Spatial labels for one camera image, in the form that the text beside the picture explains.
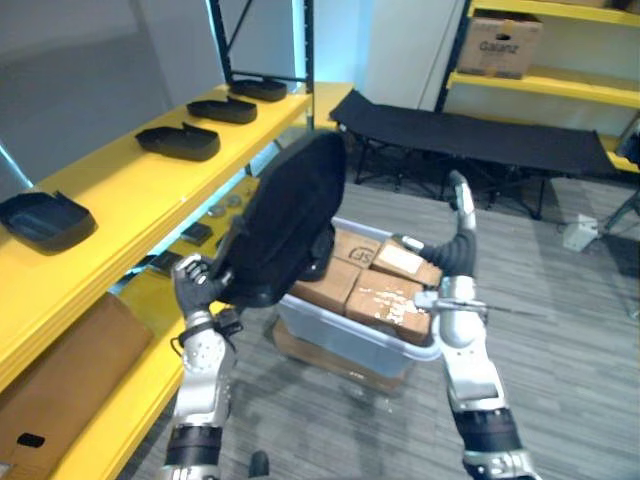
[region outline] plastic bin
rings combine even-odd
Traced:
[[[381,242],[391,236],[390,232],[337,217],[333,224]],[[434,344],[412,345],[292,295],[285,295],[277,309],[292,335],[385,377],[400,375],[415,360],[428,362],[440,356],[440,349]]]

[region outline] brown cardboard box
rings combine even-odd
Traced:
[[[338,315],[344,315],[344,304],[359,274],[358,267],[339,258],[332,258],[322,280],[296,282],[290,293]]]
[[[419,283],[363,270],[347,300],[347,318],[365,325],[390,325],[400,338],[421,344],[431,324],[431,317],[413,303],[421,290]]]
[[[521,78],[533,59],[542,23],[532,15],[476,11],[458,60],[458,71]]]
[[[110,294],[80,317],[0,393],[2,480],[46,478],[150,340]]]
[[[438,267],[402,248],[393,240],[382,244],[371,269],[431,287],[437,287],[442,277],[442,271]]]
[[[289,333],[282,320],[278,320],[273,327],[273,340],[278,350],[289,357],[386,393],[393,391],[406,377],[406,371],[396,377],[384,377],[318,345],[297,338]]]
[[[360,268],[369,268],[378,253],[380,242],[336,228],[333,256]]]

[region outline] white power adapter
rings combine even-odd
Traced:
[[[578,214],[578,220],[571,223],[562,235],[562,246],[581,252],[598,236],[598,221],[587,215]]]

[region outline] robotic hand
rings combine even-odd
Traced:
[[[456,191],[458,232],[439,246],[394,235],[405,248],[440,267],[438,292],[416,295],[418,308],[434,318],[433,338],[444,359],[447,394],[464,441],[462,463],[475,480],[541,480],[523,448],[496,366],[487,355],[487,306],[475,295],[475,210],[471,190],[460,173],[450,181]]]
[[[233,275],[216,275],[216,262],[194,254],[173,267],[172,277],[186,329],[184,378],[173,414],[173,430],[161,480],[218,480],[222,429],[229,415],[229,374],[235,349],[228,337],[241,329],[232,310],[212,315],[209,305]]]

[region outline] shelf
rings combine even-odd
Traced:
[[[315,82],[313,86],[314,126],[324,130],[335,130],[336,122],[329,118],[331,110],[336,108],[344,97],[353,89],[353,83],[348,82]],[[294,122],[296,127],[306,127],[307,117],[298,117]]]
[[[224,94],[219,88],[201,98]],[[96,218],[98,229],[79,245],[44,256],[0,230],[0,390],[303,113],[311,97],[250,101],[258,105],[258,118],[249,125],[189,117],[179,107],[44,180],[42,190],[59,189]],[[133,136],[143,128],[179,126],[185,120],[219,133],[222,149],[213,159],[190,162],[144,152]]]
[[[171,281],[143,272],[120,293],[155,340],[76,439],[51,480],[110,480],[122,470],[176,392],[182,362],[169,340],[184,330]],[[212,311],[223,307],[214,304]]]
[[[569,18],[571,20],[587,20],[591,22],[640,27],[640,15],[633,13],[609,8],[595,8],[583,5],[541,2],[537,0],[473,0],[469,15],[473,15],[474,9],[531,13],[533,15]]]
[[[600,136],[600,141],[604,148],[607,150],[607,155],[609,156],[609,160],[613,164],[616,169],[629,172],[629,173],[640,173],[640,168],[635,163],[631,163],[629,159],[625,157],[620,157],[615,154],[614,150],[616,149],[616,144],[618,143],[618,139],[616,137],[609,137],[605,135]]]
[[[556,68],[531,67],[529,72],[518,80],[453,72],[449,77],[449,86],[456,83],[640,108],[638,82]]]

